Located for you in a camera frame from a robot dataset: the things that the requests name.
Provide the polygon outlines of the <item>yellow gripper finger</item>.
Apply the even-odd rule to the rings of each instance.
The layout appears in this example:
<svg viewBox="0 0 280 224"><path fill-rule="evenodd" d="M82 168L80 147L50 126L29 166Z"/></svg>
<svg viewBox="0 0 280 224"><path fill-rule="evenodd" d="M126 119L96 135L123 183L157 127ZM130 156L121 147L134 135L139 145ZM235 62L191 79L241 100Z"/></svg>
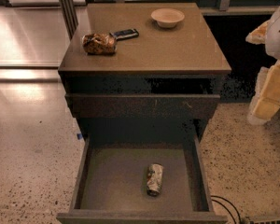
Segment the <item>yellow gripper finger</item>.
<svg viewBox="0 0 280 224"><path fill-rule="evenodd" d="M245 41L255 45L264 44L266 41L268 23L268 21L265 21L252 32L250 32L245 38Z"/></svg>

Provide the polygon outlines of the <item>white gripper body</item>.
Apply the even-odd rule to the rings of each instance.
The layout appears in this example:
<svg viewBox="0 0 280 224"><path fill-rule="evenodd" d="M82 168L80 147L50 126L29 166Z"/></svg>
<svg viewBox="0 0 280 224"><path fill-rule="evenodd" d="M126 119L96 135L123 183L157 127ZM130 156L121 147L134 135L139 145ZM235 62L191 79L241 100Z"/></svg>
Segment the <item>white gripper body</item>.
<svg viewBox="0 0 280 224"><path fill-rule="evenodd" d="M263 125L270 121L279 109L280 60L270 68L260 68L255 86L255 95L249 105L247 120L252 125Z"/></svg>

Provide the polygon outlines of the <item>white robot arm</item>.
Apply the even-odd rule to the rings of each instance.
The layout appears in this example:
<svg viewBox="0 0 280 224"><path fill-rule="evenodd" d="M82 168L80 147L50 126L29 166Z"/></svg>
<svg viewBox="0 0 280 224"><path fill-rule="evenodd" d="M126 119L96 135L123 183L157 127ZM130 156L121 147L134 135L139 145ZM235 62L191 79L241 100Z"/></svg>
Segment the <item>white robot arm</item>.
<svg viewBox="0 0 280 224"><path fill-rule="evenodd" d="M268 21L249 33L245 41L264 44L266 54L276 59L270 68L260 68L247 115L250 124L263 125L280 109L280 7Z"/></svg>

